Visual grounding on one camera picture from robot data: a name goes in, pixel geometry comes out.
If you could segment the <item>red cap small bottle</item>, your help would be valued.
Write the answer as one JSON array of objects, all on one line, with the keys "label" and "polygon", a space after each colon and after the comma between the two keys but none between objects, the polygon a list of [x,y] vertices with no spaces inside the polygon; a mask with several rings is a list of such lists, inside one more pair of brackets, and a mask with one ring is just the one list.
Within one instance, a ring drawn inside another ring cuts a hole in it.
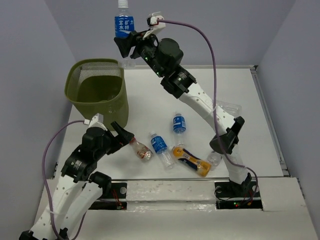
[{"label": "red cap small bottle", "polygon": [[141,161],[149,161],[153,157],[152,151],[143,143],[137,141],[135,137],[133,137],[129,143],[131,146],[133,152],[135,155],[141,160]]}]

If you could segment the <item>clear plastic bottle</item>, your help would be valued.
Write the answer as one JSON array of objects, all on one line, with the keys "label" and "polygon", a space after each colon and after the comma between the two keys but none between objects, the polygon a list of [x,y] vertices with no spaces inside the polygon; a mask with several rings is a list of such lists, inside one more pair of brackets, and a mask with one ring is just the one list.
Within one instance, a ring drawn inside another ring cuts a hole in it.
[{"label": "clear plastic bottle", "polygon": [[225,112],[228,114],[234,116],[234,117],[239,117],[242,113],[242,106],[234,103],[229,103],[225,101],[220,101],[218,100],[217,105],[220,106]]}]

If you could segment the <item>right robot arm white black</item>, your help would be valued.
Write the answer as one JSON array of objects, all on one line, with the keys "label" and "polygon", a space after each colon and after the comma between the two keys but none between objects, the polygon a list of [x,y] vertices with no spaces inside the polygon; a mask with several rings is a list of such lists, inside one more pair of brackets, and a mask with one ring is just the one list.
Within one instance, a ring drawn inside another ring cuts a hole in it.
[{"label": "right robot arm white black", "polygon": [[188,105],[214,130],[209,145],[220,154],[229,174],[228,190],[242,196],[250,190],[252,176],[241,160],[233,155],[245,120],[234,117],[215,104],[196,78],[180,63],[184,56],[179,44],[171,38],[158,40],[155,34],[132,31],[127,37],[115,37],[114,42],[123,58],[142,58],[161,78],[160,84],[176,99]]}]

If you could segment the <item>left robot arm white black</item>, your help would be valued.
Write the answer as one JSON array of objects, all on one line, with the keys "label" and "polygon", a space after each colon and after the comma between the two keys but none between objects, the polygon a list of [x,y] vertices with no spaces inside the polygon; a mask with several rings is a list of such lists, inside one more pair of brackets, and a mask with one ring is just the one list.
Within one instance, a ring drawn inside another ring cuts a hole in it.
[{"label": "left robot arm white black", "polygon": [[82,227],[90,206],[110,194],[112,179],[96,170],[98,161],[128,145],[134,134],[114,121],[114,136],[96,116],[83,123],[88,128],[81,144],[65,161],[54,192],[45,186],[47,207],[31,229],[21,233],[21,240],[70,239],[75,227]]}]

